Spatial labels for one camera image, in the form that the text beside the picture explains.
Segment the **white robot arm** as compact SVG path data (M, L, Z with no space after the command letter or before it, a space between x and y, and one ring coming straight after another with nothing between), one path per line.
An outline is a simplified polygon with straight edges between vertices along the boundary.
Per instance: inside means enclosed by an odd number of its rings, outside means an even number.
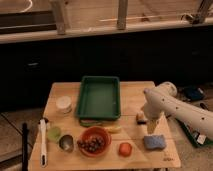
M178 100L177 88L173 83L163 82L153 88L145 88L143 93L146 103L142 111L148 120L149 133L154 132L165 112L213 140L213 112Z

